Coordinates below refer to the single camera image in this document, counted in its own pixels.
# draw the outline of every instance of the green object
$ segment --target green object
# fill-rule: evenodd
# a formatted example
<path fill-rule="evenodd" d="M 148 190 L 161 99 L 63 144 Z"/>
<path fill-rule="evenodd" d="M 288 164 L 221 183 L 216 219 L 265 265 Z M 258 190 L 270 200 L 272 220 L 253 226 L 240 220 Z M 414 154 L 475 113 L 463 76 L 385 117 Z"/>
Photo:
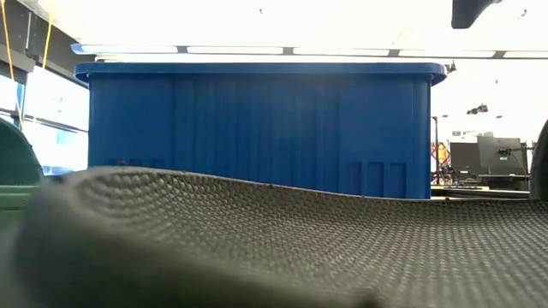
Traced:
<path fill-rule="evenodd" d="M 0 119 L 0 228 L 18 219 L 42 180 L 40 166 L 25 135 Z"/>
<path fill-rule="evenodd" d="M 0 228 L 17 220 L 36 186 L 0 186 Z"/>

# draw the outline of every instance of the gray textured mat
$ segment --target gray textured mat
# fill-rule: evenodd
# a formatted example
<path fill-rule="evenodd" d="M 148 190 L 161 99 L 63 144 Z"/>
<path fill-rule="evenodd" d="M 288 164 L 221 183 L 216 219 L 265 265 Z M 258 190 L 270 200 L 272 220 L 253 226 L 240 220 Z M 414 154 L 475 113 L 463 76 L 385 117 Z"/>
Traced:
<path fill-rule="evenodd" d="M 57 178 L 30 206 L 8 263 L 46 307 L 548 305 L 540 201 L 113 168 Z"/>

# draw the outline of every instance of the ceiling light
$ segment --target ceiling light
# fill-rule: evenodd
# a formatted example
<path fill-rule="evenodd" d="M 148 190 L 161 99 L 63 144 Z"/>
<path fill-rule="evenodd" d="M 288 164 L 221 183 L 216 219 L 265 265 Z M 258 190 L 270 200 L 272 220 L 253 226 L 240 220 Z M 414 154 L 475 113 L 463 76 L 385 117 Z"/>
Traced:
<path fill-rule="evenodd" d="M 72 48 L 72 51 L 78 55 L 177 53 L 177 47 L 175 46 L 123 46 L 123 45 L 100 45 L 100 44 L 72 44 L 71 48 Z"/>
<path fill-rule="evenodd" d="M 548 51 L 506 51 L 505 58 L 546 58 Z"/>
<path fill-rule="evenodd" d="M 495 55 L 493 50 L 400 50 L 399 56 L 417 57 L 448 57 L 448 58 L 490 58 Z"/>
<path fill-rule="evenodd" d="M 343 49 L 343 48 L 302 48 L 293 49 L 296 55 L 322 55 L 322 56 L 388 56 L 389 50 L 367 50 L 367 49 Z"/>
<path fill-rule="evenodd" d="M 372 56 L 303 56 L 303 55 L 219 55 L 219 54 L 126 54 L 97 56 L 101 62 L 172 62 L 172 63 L 370 63 L 388 61 L 399 62 L 398 58 Z"/>
<path fill-rule="evenodd" d="M 194 54 L 252 54 L 252 55 L 281 55 L 282 47 L 187 47 L 188 53 Z"/>

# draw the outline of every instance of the textured surface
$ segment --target textured surface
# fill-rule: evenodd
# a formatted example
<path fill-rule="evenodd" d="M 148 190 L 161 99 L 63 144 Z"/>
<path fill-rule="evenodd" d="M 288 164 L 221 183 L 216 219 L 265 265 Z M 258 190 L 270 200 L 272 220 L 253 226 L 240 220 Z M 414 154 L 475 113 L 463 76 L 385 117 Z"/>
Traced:
<path fill-rule="evenodd" d="M 59 246 L 56 236 L 66 237 L 71 226 L 61 268 L 70 266 L 61 263 L 76 243 L 100 246 L 102 238 L 145 252 L 169 249 L 171 270 L 158 269 L 158 277 L 199 260 L 232 279 L 249 277 L 250 285 L 291 286 L 288 296 L 306 289 L 340 305 L 352 305 L 356 294 L 394 307 L 532 307 L 548 300 L 548 204 L 541 201 L 362 198 L 150 169 L 92 169 L 51 183 L 41 196 L 22 239 L 42 226 L 49 240 L 41 241 Z M 41 222 L 48 219 L 55 224 Z M 33 262 L 44 253 L 33 244 L 19 249 L 33 252 Z M 114 261 L 96 271 L 139 266 L 129 255 L 117 263 L 113 248 L 102 257 Z"/>

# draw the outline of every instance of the white ceiling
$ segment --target white ceiling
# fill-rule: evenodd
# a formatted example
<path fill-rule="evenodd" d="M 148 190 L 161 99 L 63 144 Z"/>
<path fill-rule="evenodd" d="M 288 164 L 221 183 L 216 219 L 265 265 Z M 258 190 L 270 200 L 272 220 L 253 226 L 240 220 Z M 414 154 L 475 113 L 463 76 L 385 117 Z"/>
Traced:
<path fill-rule="evenodd" d="M 486 104 L 491 116 L 546 121 L 548 61 L 456 60 L 456 67 L 432 88 L 433 115 L 464 116 Z"/>
<path fill-rule="evenodd" d="M 460 31 L 451 0 L 19 1 L 84 44 L 548 50 L 546 0 L 503 0 Z"/>

